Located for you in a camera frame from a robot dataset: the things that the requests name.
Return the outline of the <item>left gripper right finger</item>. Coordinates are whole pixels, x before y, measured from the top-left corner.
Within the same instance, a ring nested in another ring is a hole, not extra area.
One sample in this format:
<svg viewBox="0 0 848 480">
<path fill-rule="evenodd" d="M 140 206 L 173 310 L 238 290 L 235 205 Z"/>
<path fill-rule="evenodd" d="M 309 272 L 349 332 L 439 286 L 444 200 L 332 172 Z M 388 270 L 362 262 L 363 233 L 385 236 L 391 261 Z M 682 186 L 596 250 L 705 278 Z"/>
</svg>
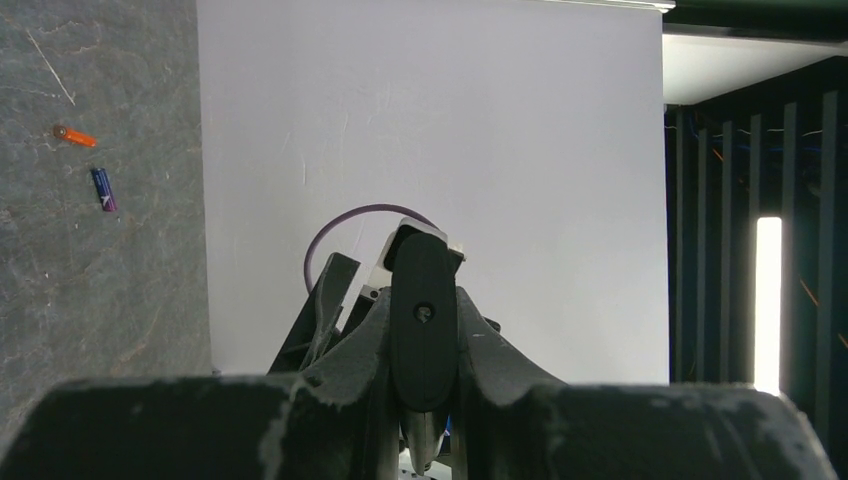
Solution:
<svg viewBox="0 0 848 480">
<path fill-rule="evenodd" d="M 569 385 L 457 290 L 457 479 L 832 479 L 807 418 L 743 385 Z"/>
</svg>

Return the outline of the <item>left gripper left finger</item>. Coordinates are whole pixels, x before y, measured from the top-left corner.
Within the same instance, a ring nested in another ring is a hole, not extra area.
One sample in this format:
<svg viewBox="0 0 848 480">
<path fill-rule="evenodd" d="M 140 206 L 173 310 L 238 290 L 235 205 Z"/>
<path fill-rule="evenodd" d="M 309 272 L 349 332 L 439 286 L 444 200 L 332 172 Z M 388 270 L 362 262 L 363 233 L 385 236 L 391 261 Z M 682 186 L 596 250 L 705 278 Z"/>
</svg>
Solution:
<svg viewBox="0 0 848 480">
<path fill-rule="evenodd" d="M 389 479 L 391 294 L 300 372 L 62 384 L 28 416 L 5 479 Z"/>
</svg>

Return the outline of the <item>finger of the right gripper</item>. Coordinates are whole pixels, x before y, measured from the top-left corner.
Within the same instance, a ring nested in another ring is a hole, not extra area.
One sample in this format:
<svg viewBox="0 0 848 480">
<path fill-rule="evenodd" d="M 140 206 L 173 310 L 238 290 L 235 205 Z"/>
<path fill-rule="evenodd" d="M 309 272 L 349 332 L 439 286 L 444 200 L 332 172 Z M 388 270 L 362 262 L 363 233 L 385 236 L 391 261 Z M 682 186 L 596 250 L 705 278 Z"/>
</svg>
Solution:
<svg viewBox="0 0 848 480">
<path fill-rule="evenodd" d="M 268 374 L 300 372 L 325 355 L 337 334 L 342 304 L 359 266 L 343 254 L 330 255 Z"/>
</svg>

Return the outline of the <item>black remote control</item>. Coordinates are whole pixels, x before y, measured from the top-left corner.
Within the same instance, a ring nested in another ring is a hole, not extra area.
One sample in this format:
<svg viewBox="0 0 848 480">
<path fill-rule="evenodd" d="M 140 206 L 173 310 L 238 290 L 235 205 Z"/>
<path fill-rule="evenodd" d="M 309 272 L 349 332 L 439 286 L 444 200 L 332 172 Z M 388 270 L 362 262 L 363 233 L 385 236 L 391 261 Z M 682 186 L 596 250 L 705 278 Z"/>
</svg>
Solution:
<svg viewBox="0 0 848 480">
<path fill-rule="evenodd" d="M 410 462 L 438 455 L 457 375 L 458 308 L 446 243 L 416 233 L 400 245 L 390 287 L 390 366 Z"/>
</svg>

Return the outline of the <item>purple battery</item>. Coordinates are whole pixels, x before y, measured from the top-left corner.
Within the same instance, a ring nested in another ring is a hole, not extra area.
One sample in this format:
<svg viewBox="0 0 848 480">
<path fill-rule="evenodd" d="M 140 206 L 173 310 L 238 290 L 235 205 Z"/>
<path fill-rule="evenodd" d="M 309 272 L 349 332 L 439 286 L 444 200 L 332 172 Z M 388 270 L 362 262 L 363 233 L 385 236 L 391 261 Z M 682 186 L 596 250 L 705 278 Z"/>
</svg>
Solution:
<svg viewBox="0 0 848 480">
<path fill-rule="evenodd" d="M 115 212 L 117 204 L 107 171 L 103 168 L 93 168 L 90 173 L 102 210 Z"/>
</svg>

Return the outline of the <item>orange battery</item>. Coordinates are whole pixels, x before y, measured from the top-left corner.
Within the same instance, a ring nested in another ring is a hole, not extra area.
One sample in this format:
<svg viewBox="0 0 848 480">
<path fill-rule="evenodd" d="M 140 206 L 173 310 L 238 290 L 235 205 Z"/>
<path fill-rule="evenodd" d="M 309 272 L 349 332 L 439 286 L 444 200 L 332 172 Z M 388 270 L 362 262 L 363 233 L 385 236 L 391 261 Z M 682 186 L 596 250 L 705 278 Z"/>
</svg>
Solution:
<svg viewBox="0 0 848 480">
<path fill-rule="evenodd" d="M 53 134 L 56 138 L 65 142 L 81 145 L 87 148 L 94 148 L 97 146 L 97 140 L 94 137 L 64 125 L 55 125 L 53 127 Z"/>
</svg>

